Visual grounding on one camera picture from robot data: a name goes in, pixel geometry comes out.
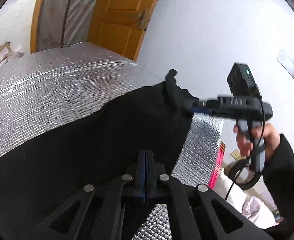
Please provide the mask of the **black garment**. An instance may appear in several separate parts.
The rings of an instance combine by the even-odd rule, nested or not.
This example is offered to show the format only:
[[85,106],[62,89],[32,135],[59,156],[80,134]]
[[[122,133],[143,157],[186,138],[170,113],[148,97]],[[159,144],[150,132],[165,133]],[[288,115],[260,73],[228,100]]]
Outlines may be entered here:
[[0,239],[18,239],[87,184],[106,185],[141,150],[171,173],[189,132],[190,98],[175,70],[82,119],[24,142],[0,158]]

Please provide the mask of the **colourful striped bedsheet edge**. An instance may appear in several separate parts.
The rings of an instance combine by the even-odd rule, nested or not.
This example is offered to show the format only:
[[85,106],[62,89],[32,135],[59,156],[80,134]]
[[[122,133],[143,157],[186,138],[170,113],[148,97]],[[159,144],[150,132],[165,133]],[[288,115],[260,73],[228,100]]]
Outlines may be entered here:
[[211,174],[211,177],[209,180],[209,184],[208,184],[208,187],[210,187],[211,189],[214,189],[215,184],[217,182],[220,168],[221,168],[221,164],[222,164],[223,158],[224,158],[224,153],[225,153],[225,143],[223,141],[221,141],[220,146],[219,146],[219,151],[217,154],[217,158],[216,158],[216,162],[214,165],[214,169],[212,171],[212,174]]

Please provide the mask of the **black tape roll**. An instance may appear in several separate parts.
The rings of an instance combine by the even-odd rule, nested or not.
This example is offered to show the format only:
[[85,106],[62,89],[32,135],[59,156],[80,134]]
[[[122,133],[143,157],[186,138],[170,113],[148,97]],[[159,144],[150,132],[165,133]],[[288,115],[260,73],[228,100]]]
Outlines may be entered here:
[[254,187],[261,178],[260,173],[254,172],[246,160],[240,160],[230,169],[228,178],[235,182],[243,191]]

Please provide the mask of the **person's right black sleeve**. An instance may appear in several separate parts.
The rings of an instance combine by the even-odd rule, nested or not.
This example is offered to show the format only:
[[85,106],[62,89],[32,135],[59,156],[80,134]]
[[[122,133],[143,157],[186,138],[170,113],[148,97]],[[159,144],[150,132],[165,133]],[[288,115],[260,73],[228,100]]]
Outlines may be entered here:
[[264,231],[273,239],[294,239],[294,153],[284,135],[265,164],[263,180],[283,221]]

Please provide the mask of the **white cloth bundle on floor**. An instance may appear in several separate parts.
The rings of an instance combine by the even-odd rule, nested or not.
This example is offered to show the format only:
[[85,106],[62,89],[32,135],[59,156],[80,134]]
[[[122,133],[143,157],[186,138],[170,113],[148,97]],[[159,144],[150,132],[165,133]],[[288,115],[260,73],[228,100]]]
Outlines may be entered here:
[[[224,174],[224,168],[220,168],[214,191],[223,199],[227,196],[232,180]],[[269,208],[259,198],[247,195],[239,186],[233,185],[227,202],[233,206],[245,218],[261,229],[278,225]]]

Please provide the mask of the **orange wooden door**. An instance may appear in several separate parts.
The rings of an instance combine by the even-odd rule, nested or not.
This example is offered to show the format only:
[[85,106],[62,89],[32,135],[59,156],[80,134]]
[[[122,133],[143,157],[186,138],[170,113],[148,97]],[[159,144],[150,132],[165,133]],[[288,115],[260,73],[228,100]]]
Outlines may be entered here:
[[136,61],[158,0],[97,0],[88,42]]

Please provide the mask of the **translucent plastic door curtain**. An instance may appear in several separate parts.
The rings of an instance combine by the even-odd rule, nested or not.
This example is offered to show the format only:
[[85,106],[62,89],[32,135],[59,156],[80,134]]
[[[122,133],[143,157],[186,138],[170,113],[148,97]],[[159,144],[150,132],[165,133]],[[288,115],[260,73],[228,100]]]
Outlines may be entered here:
[[31,53],[87,41],[96,2],[36,0],[31,26]]

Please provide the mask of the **brown cardboard box with label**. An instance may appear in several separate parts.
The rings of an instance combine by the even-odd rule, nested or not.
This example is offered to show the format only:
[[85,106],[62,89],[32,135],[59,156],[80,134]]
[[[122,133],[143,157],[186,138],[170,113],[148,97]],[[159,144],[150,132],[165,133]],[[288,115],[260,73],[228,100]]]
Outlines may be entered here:
[[10,41],[6,41],[0,46],[0,63],[8,56],[11,51]]

